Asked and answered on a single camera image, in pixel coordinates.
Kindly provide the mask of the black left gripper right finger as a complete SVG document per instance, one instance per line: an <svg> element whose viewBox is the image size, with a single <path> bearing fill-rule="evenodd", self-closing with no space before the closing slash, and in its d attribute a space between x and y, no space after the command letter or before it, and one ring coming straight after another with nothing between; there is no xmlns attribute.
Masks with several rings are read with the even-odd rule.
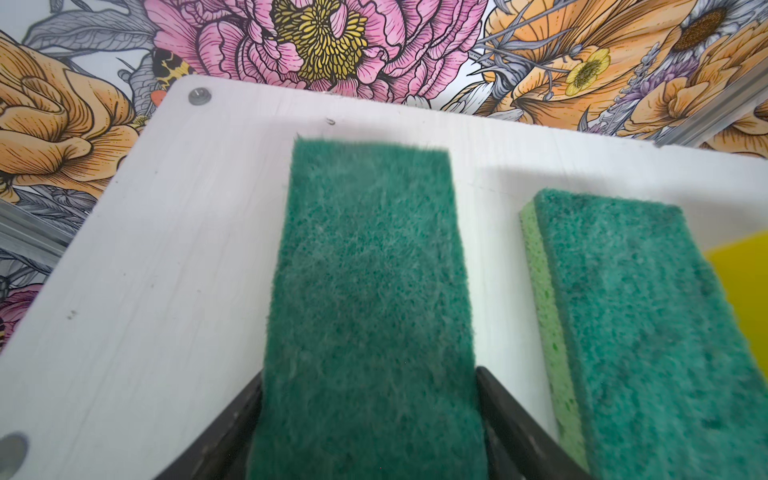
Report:
<svg viewBox="0 0 768 480"><path fill-rule="evenodd" d="M491 479L590 478L487 368L475 379Z"/></svg>

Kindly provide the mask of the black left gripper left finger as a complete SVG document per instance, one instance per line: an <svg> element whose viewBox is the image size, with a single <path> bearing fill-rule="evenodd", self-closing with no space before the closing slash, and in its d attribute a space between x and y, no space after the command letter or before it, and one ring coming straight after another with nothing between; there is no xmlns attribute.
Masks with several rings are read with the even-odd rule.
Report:
<svg viewBox="0 0 768 480"><path fill-rule="evenodd" d="M252 436L262 411L262 399L262 372L259 372L156 479L243 480Z"/></svg>

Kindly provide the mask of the dark green scouring sponge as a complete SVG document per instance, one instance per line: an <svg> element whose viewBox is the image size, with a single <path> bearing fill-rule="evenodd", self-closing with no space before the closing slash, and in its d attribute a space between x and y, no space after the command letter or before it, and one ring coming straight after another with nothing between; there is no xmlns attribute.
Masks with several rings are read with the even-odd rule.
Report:
<svg viewBox="0 0 768 480"><path fill-rule="evenodd" d="M595 479L763 479L767 384L682 210L539 191L520 212L562 448Z"/></svg>

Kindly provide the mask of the yellow sponge block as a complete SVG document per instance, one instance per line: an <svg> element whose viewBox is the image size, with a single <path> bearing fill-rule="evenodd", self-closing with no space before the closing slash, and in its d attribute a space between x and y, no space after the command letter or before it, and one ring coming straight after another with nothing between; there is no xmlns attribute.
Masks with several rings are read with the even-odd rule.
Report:
<svg viewBox="0 0 768 480"><path fill-rule="evenodd" d="M767 231L712 249L713 266L758 368L767 376Z"/></svg>

